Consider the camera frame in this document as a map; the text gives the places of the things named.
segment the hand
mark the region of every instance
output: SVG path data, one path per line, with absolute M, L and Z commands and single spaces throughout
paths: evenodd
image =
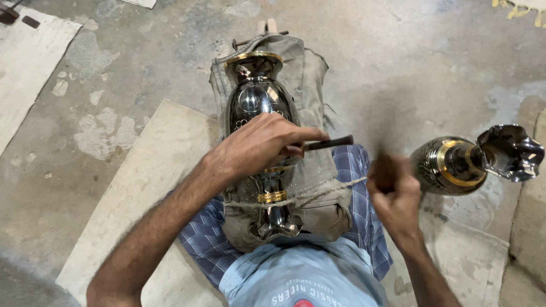
M 318 128 L 298 127 L 278 113 L 262 113 L 211 150 L 205 157 L 229 181 L 255 175 L 275 165 L 284 156 L 300 156 L 305 141 L 330 137 Z
M 368 193 L 377 216 L 389 232 L 398 249 L 411 252 L 421 247 L 423 237 L 419 230 L 418 209 L 421 191 L 419 181 L 412 175 L 412 166 L 406 157 L 389 156 L 394 170 L 393 192 L 384 194 L 378 188 L 378 163 L 374 163 L 367 175 Z

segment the stained floor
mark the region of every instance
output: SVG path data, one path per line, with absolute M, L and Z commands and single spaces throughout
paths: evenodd
M 324 56 L 330 131 L 372 154 L 379 140 L 410 154 L 443 135 L 529 128 L 546 107 L 544 30 L 487 0 L 25 3 L 84 24 L 0 157 L 0 257 L 13 276 L 45 284 L 163 98 L 216 115 L 210 59 L 251 38 L 258 20 L 274 17 Z M 490 176 L 475 194 L 430 206 L 508 240 L 519 187 Z

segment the blue checkered lungi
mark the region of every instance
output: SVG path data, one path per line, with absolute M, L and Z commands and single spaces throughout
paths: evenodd
M 370 168 L 368 154 L 361 145 L 335 147 L 332 155 L 338 172 L 337 179 L 341 182 L 362 178 Z M 383 228 L 370 203 L 365 184 L 365 181 L 361 181 L 352 186 L 349 212 L 353 218 L 353 227 L 343 233 L 342 237 L 368 252 L 373 275 L 381 280 L 393 260 L 387 251 Z M 225 271 L 243 254 L 228 242 L 222 231 L 223 223 L 222 198 L 215 197 L 178 236 L 188 254 L 217 289 Z

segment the gold band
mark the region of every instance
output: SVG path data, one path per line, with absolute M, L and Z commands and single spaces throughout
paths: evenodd
M 273 193 L 258 194 L 258 203 L 272 203 L 286 199 L 288 199 L 288 193 L 286 192 L 286 190 Z
M 295 167 L 296 165 L 288 165 L 288 166 L 275 166 L 272 168 L 266 168 L 264 169 L 263 173 L 274 173 L 274 172 L 280 172 L 282 170 L 287 170 Z
M 251 56 L 270 56 L 270 57 L 276 58 L 277 60 L 281 61 L 281 63 L 282 63 L 282 58 L 279 55 L 274 54 L 273 52 L 252 51 L 252 52 L 247 52 L 247 53 L 244 53 L 244 54 L 240 54 L 240 55 L 238 55 L 238 56 L 236 56 L 234 58 L 230 58 L 228 61 L 225 62 L 224 67 L 227 67 L 228 65 L 230 65 L 233 62 L 236 62 L 238 60 L 242 60 L 244 58 L 248 58 L 248 57 L 251 57 Z
M 464 143 L 465 142 L 461 140 L 452 140 L 443 144 L 442 147 L 440 147 L 440 150 L 438 150 L 438 156 L 436 157 L 436 162 L 438 163 L 438 168 L 440 169 L 440 173 L 447 180 L 449 180 L 449 182 L 456 184 L 458 186 L 474 186 L 483 180 L 483 178 L 486 175 L 485 172 L 482 176 L 479 177 L 478 180 L 472 180 L 472 181 L 460 180 L 456 178 L 455 176 L 451 175 L 451 173 L 447 171 L 446 163 L 444 161 L 448 149 L 455 146 L 456 144 L 464 144 Z M 470 150 L 471 148 L 468 150 L 468 152 L 465 153 L 465 159 L 467 158 L 466 156 L 468 156 L 468 160 L 470 160 Z

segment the black metal vase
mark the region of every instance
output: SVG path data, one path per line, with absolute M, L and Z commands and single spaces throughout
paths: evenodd
M 482 133 L 476 145 L 458 137 L 429 141 L 410 156 L 425 192 L 459 196 L 479 189 L 488 173 L 512 182 L 538 175 L 544 147 L 518 125 L 497 125 Z
M 226 75 L 237 84 L 226 109 L 228 135 L 261 113 L 279 113 L 299 124 L 291 95 L 276 81 L 282 66 L 279 55 L 265 51 L 241 54 L 226 63 Z M 286 157 L 277 165 L 250 176 L 258 190 L 257 202 L 270 205 L 260 210 L 257 220 L 250 224 L 248 231 L 257 239 L 269 240 L 279 235 L 294 237 L 300 232 L 301 217 L 291 215 L 286 205 L 275 205 L 288 199 L 284 179 L 293 172 L 297 162 L 296 157 Z

